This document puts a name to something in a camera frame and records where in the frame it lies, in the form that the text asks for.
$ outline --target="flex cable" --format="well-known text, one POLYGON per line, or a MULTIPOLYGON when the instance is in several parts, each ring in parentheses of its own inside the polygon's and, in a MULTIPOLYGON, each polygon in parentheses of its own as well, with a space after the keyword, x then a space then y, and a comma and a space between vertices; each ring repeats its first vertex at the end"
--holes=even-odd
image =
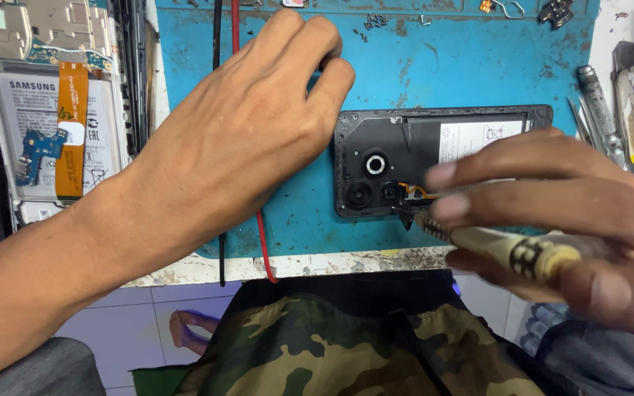
POLYGON ((87 124, 87 66, 60 60, 58 130, 68 132, 62 155, 56 160, 55 192, 61 201, 77 201, 83 195, 84 128, 87 124))

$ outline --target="tool handle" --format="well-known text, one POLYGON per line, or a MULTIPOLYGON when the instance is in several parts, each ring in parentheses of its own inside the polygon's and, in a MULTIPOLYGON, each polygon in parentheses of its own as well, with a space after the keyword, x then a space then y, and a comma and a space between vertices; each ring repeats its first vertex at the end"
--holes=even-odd
POLYGON ((606 156, 621 168, 625 167, 626 156, 623 150, 623 141, 616 132, 613 116, 603 95, 598 75, 591 65, 579 69, 579 82, 581 83, 581 92, 586 98, 591 113, 591 119, 598 134, 603 139, 606 156))
POLYGON ((536 237, 482 227, 448 230, 427 212, 415 215, 415 223, 427 234, 491 258, 506 270, 540 283, 551 283, 562 268, 581 260, 576 248, 536 237))

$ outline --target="fingernail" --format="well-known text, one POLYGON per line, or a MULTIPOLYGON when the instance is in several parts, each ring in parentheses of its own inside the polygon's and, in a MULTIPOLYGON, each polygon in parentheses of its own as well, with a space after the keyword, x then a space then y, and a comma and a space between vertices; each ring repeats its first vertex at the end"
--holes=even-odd
POLYGON ((471 203, 466 194, 454 194, 438 199, 434 203, 432 214, 436 220, 452 221, 464 217, 470 207, 471 203))
POLYGON ((610 271, 596 271, 591 286, 592 311, 624 311, 632 299, 633 290, 624 277, 610 271))
POLYGON ((425 181, 428 188, 439 188, 449 185, 456 172, 456 162, 435 165, 427 171, 425 181))

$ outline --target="white floor tile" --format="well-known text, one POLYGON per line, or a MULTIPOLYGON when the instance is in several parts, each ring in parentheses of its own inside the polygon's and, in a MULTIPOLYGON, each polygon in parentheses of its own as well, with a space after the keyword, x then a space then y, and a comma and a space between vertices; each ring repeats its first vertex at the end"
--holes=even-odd
POLYGON ((165 365, 153 304, 83 309, 56 336, 92 349, 105 388, 133 386, 129 370, 165 365))
POLYGON ((520 346, 520 337, 527 332, 525 323, 533 316, 530 310, 533 304, 533 302, 524 301, 515 294, 510 296, 508 320, 505 325, 505 335, 503 336, 506 340, 520 346))
POLYGON ((462 292, 462 301, 472 314, 483 316, 499 336, 505 334, 510 292, 488 284, 478 275, 455 275, 462 292))
MULTIPOLYGON (((168 322, 173 312, 196 311, 220 319, 222 315, 224 315, 224 311, 227 309, 232 298, 233 297, 229 296, 201 300, 156 302, 156 318, 158 320, 158 329, 161 331, 161 344, 163 345, 165 363, 169 366, 174 364, 190 364, 199 359, 199 356, 188 348, 176 348, 172 343, 171 330, 168 327, 168 322)), ((199 336, 211 337, 209 332, 198 326, 190 326, 189 328, 199 336)))
POLYGON ((136 396, 136 388, 126 386, 124 388, 107 389, 106 396, 136 396))
POLYGON ((153 302, 197 300, 200 298, 233 296, 241 287, 236 280, 227 282, 224 287, 219 283, 202 283, 198 285, 171 285, 152 287, 153 302))
POLYGON ((150 287, 121 287, 107 294, 87 308, 116 307, 119 305, 150 304, 153 302, 150 287))

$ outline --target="metal tool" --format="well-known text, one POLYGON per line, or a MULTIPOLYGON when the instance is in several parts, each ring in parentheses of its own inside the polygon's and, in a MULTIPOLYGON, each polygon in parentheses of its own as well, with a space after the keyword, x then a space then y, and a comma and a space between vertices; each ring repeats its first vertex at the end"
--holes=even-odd
POLYGON ((601 84, 598 81, 596 71, 591 65, 582 66, 578 70, 578 79, 581 83, 581 92, 590 111, 590 122, 601 137, 606 157, 610 158, 617 166, 625 168, 626 155, 623 150, 623 140, 616 131, 613 116, 608 109, 606 98, 603 96, 601 84))
POLYGON ((579 135, 581 135, 581 139, 585 141, 586 143, 590 144, 591 147, 596 148, 596 145, 594 144, 593 139, 591 139, 591 134, 586 128, 586 124, 584 123, 584 121, 581 119, 581 116, 579 115, 579 109, 576 107, 574 100, 570 97, 567 97, 566 99, 569 101, 571 112, 574 114, 574 119, 576 120, 576 126, 578 127, 579 135))
POLYGON ((428 211, 417 213, 415 224, 435 238, 489 257, 506 270, 540 283, 554 283, 562 268, 581 260, 577 248, 550 240, 483 227, 451 230, 439 224, 428 211))
POLYGON ((620 41, 613 50, 616 67, 616 103, 623 141, 627 142, 628 169, 634 173, 634 43, 620 41))

